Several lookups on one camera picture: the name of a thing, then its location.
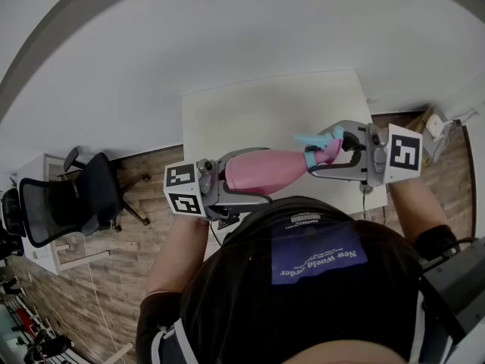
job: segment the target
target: cable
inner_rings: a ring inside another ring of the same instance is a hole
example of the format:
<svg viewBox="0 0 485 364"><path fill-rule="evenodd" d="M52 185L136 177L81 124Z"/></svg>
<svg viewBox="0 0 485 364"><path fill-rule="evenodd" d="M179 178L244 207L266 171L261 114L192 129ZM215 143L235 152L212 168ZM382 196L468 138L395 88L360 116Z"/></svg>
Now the cable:
<svg viewBox="0 0 485 364"><path fill-rule="evenodd" d="M452 243L450 244L447 244L442 250L441 252L444 253L445 251L447 251L448 249L450 248L453 248L455 246L458 246L460 244L463 244L463 243L473 243L475 240L474 237L465 237L463 239L460 239L460 240L457 240L457 241L453 241Z"/></svg>
<svg viewBox="0 0 485 364"><path fill-rule="evenodd" d="M101 359L100 359L100 357L98 356L98 354L97 354L97 353L96 353L94 350L92 350L91 348L89 348L89 347L86 345L86 343L83 341L83 339L82 339L81 337L79 337L75 331L73 331L71 328L69 328L69 325L68 325L68 324L66 324L66 321L65 321L65 320L63 320L63 319L62 319L62 317L59 315L59 313L58 313L58 312L57 312L57 311L54 309L54 307L52 307L52 306L51 306L51 304L49 303L49 301L47 300L47 298L45 298L44 293L43 293L43 292L42 292L42 291L41 291L41 290L40 290L38 287L37 287L37 290L39 290L40 295L42 295L42 298L44 298L44 301L45 301L45 304L47 305L47 307L48 307L48 308L50 308L50 310L52 310L52 311L53 311L53 312L54 312L54 313L57 315L57 317L59 317L59 319L62 321L62 323L63 323L64 325L66 325L67 329L69 329L69 331L70 331L70 332L71 332L71 333L72 333L74 336L76 336L76 337L77 337L77 339L78 339L79 341L81 341L81 342L83 343L83 345L86 347L86 349L87 349L89 352L91 352L91 353L92 353L92 354L93 354L95 357L97 357L97 358L99 359L99 361L100 361L100 362L103 362L103 360L101 360Z"/></svg>
<svg viewBox="0 0 485 364"><path fill-rule="evenodd" d="M455 120L457 118L462 118L463 116L475 116L477 113L478 113L477 110L472 108L468 112L462 113L461 115L453 116L452 118L450 118L450 120Z"/></svg>
<svg viewBox="0 0 485 364"><path fill-rule="evenodd" d="M86 248L86 257L87 257L88 256L88 243L86 242L86 236L83 236L83 239L84 239L84 246ZM89 269L89 275L91 276L92 289L94 290L94 295L96 297L96 302L98 302L99 310L101 310L101 315L103 316L103 321L105 322L106 330L109 333L109 337L111 337L111 341L113 341L114 348L116 349L116 351L118 351L119 350L118 346L114 342L113 334L111 334L111 331L109 330L109 327L108 327L108 323L106 322L105 312L103 312L103 309L101 308L101 303L99 303L98 293L96 292L96 286L94 285L94 279L92 279L91 266L89 265L89 262L87 262L87 265L88 265L88 269ZM126 364L123 357L121 357L121 361L123 361L123 363Z"/></svg>
<svg viewBox="0 0 485 364"><path fill-rule="evenodd" d="M369 212L365 210L365 196L367 196L367 191L363 190L362 191L363 197L362 197L362 209L364 210L364 220L367 221L372 221L371 220L371 215L369 215Z"/></svg>
<svg viewBox="0 0 485 364"><path fill-rule="evenodd" d="M212 222L210 223L209 227L211 227L212 235L214 236L215 240L217 241L217 244L219 244L219 247L222 247L221 242L219 241L219 239L215 235L214 229L212 229Z"/></svg>
<svg viewBox="0 0 485 364"><path fill-rule="evenodd" d="M475 113L472 113L471 115L469 115L466 119L464 119L463 121L460 120L460 124L461 126L460 127L463 127L463 124L465 124L468 120L470 120L472 117L474 117L475 115L478 115L478 112L475 111Z"/></svg>

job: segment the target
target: pink spray bottle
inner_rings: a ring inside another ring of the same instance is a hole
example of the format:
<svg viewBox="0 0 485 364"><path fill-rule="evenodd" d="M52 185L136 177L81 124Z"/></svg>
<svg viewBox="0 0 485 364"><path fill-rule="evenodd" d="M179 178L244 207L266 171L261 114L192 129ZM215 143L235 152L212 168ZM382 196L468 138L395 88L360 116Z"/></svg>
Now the pink spray bottle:
<svg viewBox="0 0 485 364"><path fill-rule="evenodd" d="M295 139L315 149L306 152L263 149L231 158L225 178L230 190L272 194L299 179L309 168L321 163L331 165L343 142L343 128L321 136L296 135Z"/></svg>

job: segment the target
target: white device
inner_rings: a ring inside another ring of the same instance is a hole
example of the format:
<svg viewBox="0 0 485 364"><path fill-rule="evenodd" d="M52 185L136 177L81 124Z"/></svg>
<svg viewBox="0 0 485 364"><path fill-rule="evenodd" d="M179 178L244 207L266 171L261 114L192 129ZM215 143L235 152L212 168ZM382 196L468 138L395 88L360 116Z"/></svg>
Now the white device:
<svg viewBox="0 0 485 364"><path fill-rule="evenodd" d="M433 141L436 142L443 137L443 130L445 128L445 125L451 124L452 122L453 120L443 122L443 120L441 120L441 117L434 113L427 120L426 129L433 137Z"/></svg>

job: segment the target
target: chair base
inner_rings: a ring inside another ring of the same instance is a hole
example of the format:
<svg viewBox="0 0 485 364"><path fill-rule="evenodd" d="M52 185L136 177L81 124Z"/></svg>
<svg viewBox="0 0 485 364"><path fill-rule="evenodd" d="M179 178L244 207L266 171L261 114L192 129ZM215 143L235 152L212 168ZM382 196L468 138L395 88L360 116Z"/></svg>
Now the chair base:
<svg viewBox="0 0 485 364"><path fill-rule="evenodd" d="M142 174L138 178L135 178L131 182L129 182L127 185L123 186L121 188L121 192L124 195L128 190L130 190L133 186L135 186L138 182L141 180L144 180L145 182L148 182L152 178L148 174ZM128 204L128 202L123 201L123 207L124 209L130 213L134 218L136 218L139 222L141 222L143 225L147 226L150 225L150 220L148 218L141 218L140 215ZM116 222L113 223L112 228L116 232L121 232L122 228L120 225L118 225Z"/></svg>

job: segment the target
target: table leg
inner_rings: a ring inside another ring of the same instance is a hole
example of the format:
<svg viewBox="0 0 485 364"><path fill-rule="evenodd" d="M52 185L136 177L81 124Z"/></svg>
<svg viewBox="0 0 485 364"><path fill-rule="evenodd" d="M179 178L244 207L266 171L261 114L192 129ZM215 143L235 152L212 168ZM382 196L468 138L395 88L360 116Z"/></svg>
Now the table leg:
<svg viewBox="0 0 485 364"><path fill-rule="evenodd" d="M94 262L95 260L100 260L109 256L109 251L104 251L101 253L95 253L94 255L87 256L78 260L73 260L72 262L67 262L59 265L59 271L64 271L69 268L77 267L78 265L83 265L86 263Z"/></svg>
<svg viewBox="0 0 485 364"><path fill-rule="evenodd" d="M126 344L124 347L122 347L120 350L118 350L113 356L111 356L109 359L107 359L103 364L113 364L116 362L118 359L120 359L122 356L125 355L128 350L133 348L132 343Z"/></svg>

